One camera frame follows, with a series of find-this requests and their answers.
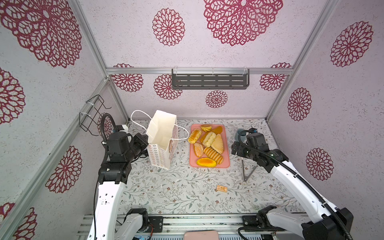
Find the white printed paper bag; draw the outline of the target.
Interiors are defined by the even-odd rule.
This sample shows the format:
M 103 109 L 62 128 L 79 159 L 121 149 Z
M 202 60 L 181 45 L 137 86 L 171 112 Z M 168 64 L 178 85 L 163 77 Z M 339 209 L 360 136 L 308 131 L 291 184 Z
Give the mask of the white printed paper bag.
M 157 110 L 154 116 L 150 117 L 149 125 L 145 127 L 134 120 L 135 113 L 142 113 L 147 117 L 149 115 L 141 110 L 135 110 L 131 114 L 131 121 L 146 130 L 149 144 L 147 151 L 151 165 L 169 170 L 178 142 L 190 137 L 189 130 L 178 125 L 177 116 L 174 114 Z

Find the triangular sandwich bread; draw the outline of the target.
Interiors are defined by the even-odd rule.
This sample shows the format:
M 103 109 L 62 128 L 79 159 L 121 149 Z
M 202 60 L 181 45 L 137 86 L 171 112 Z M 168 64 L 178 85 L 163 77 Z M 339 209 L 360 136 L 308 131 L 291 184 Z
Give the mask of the triangular sandwich bread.
M 224 142 L 221 134 L 216 135 L 214 141 L 211 144 L 211 148 L 215 150 L 217 153 L 219 153 L 220 155 L 224 152 L 225 148 L 224 148 Z

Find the pale scored bread loaf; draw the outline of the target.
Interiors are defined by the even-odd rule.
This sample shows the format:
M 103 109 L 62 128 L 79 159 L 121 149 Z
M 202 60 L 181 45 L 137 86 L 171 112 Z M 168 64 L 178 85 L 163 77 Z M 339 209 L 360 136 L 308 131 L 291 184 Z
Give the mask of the pale scored bread loaf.
M 214 140 L 216 139 L 216 134 L 215 133 L 212 133 L 212 132 L 208 132 L 206 135 L 205 135 L 205 138 L 202 140 L 202 144 L 209 148 L 212 143 L 214 142 Z

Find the yellow corn-shaped bread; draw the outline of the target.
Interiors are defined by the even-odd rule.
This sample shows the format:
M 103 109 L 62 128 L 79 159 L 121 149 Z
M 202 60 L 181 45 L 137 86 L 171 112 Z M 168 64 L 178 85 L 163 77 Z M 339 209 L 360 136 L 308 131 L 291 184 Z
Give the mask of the yellow corn-shaped bread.
M 203 131 L 202 131 L 201 129 L 194 129 L 194 130 L 192 131 L 192 133 L 191 133 L 189 139 L 188 139 L 188 142 L 189 142 L 190 144 L 195 144 L 195 143 L 198 141 L 198 139 L 201 137 L 202 132 L 203 132 Z

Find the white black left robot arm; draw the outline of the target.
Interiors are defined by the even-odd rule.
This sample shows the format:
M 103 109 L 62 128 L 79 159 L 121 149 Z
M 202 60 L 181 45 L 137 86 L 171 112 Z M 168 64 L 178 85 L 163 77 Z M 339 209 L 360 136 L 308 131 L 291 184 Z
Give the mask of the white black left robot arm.
M 105 148 L 97 189 L 94 195 L 94 218 L 89 240 L 132 240 L 138 232 L 149 227 L 146 209 L 131 209 L 118 230 L 115 229 L 119 201 L 132 170 L 132 162 L 148 146 L 148 136 L 125 132 L 112 133 L 102 142 Z

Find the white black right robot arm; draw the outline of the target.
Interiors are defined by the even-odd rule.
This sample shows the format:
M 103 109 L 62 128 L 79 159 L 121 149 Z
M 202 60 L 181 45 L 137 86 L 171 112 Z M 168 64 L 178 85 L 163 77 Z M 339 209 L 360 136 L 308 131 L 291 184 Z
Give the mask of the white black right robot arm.
M 259 229 L 283 229 L 305 240 L 351 240 L 354 216 L 326 200 L 294 168 L 280 150 L 268 145 L 250 147 L 235 141 L 232 154 L 255 161 L 278 179 L 300 203 L 305 213 L 288 213 L 282 208 L 268 206 L 257 213 Z

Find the ridged long golden bread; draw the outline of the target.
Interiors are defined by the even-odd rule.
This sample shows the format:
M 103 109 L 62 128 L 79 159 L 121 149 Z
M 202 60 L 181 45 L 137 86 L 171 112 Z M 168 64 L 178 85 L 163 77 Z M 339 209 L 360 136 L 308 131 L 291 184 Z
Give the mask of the ridged long golden bread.
M 204 148 L 204 154 L 208 158 L 214 160 L 218 165 L 220 165 L 224 160 L 224 157 L 211 147 Z

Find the yellow orange oval bread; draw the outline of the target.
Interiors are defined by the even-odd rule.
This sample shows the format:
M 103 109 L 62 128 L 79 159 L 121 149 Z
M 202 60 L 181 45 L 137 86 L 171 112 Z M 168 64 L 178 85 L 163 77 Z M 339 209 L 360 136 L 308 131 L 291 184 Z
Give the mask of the yellow orange oval bread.
M 217 166 L 217 163 L 210 158 L 201 158 L 197 160 L 197 165 L 200 167 L 214 168 Z

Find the teal grey cup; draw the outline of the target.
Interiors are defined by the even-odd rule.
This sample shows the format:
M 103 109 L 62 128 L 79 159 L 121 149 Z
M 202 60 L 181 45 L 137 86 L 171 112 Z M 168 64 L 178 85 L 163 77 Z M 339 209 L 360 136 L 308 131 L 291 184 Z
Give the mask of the teal grey cup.
M 244 129 L 238 129 L 236 134 L 235 134 L 235 141 L 236 142 L 242 142 L 242 143 L 246 143 L 247 141 L 247 134 L 248 132 Z

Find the pink rectangular tray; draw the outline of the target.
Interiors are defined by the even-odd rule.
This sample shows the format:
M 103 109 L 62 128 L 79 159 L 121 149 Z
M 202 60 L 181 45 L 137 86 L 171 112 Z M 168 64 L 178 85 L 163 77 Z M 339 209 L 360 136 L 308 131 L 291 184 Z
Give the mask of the pink rectangular tray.
M 230 150 L 226 129 L 218 124 L 193 124 L 189 163 L 194 168 L 229 168 Z

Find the small tan cracker block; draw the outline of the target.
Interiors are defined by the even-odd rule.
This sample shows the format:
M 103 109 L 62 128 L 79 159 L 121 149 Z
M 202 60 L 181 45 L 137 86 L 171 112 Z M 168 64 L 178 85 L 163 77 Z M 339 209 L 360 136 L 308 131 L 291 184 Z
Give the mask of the small tan cracker block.
M 217 185 L 216 191 L 217 192 L 222 192 L 222 193 L 227 193 L 228 192 L 228 188 L 225 187 L 225 186 Z

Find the small round yellow bun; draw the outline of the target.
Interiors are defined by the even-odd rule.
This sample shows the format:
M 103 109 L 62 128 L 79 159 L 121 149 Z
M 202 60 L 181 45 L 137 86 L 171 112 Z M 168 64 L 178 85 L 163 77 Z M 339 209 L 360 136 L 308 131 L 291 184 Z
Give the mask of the small round yellow bun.
M 208 125 L 208 124 L 206 124 L 206 125 L 201 125 L 200 128 L 201 128 L 201 130 L 204 131 L 204 132 L 209 132 L 209 131 L 212 130 L 212 126 L 211 126 L 211 125 Z

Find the dark grey wall shelf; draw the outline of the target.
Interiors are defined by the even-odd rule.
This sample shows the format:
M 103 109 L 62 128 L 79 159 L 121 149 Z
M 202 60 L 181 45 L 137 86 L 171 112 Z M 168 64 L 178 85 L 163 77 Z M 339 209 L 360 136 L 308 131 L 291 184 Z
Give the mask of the dark grey wall shelf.
M 174 90 L 246 90 L 250 85 L 248 70 L 242 73 L 193 73 L 172 69 L 171 84 Z

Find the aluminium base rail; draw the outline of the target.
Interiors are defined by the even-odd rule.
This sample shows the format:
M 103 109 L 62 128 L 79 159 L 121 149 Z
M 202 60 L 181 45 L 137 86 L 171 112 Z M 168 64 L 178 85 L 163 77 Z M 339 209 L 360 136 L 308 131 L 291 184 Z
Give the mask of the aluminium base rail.
M 124 223 L 125 215 L 118 215 L 117 220 L 107 224 L 107 227 L 97 224 L 94 218 L 85 215 L 77 233 L 78 240 L 121 240 L 118 231 L 133 222 L 136 215 L 129 215 Z M 148 215 L 149 226 L 134 234 L 134 237 L 146 240 L 181 240 L 187 232 L 217 231 L 220 240 L 240 240 L 238 229 L 241 227 L 255 227 L 256 214 L 192 214 L 192 215 Z

